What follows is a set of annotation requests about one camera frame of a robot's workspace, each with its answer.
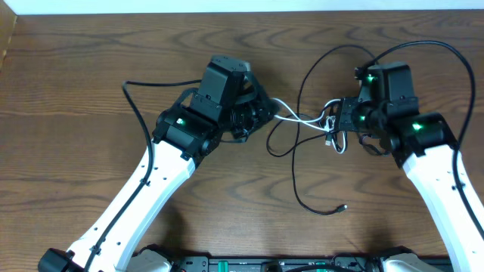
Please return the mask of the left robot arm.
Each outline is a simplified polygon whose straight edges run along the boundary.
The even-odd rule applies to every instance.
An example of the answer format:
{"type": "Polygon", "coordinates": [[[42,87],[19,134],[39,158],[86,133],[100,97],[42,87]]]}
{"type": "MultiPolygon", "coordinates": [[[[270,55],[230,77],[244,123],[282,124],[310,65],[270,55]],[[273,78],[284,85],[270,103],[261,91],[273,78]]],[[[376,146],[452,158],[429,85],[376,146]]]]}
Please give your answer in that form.
{"type": "Polygon", "coordinates": [[[147,149],[104,213],[68,250],[48,249],[39,260],[40,271],[172,269],[172,262],[154,249],[135,252],[155,217],[223,134],[244,143],[278,111],[244,60],[215,55],[203,78],[187,85],[159,115],[155,129],[144,132],[147,149]]]}

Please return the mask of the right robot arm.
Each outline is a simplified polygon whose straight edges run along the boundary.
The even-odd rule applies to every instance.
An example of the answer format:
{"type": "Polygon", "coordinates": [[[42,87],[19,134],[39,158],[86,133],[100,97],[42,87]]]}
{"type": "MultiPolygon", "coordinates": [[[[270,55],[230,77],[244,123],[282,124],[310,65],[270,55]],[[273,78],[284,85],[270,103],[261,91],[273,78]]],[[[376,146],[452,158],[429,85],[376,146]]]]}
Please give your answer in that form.
{"type": "Polygon", "coordinates": [[[423,198],[455,271],[483,269],[483,204],[467,176],[458,141],[439,113],[420,113],[403,62],[358,68],[356,97],[345,97],[334,128],[369,134],[423,198]]]}

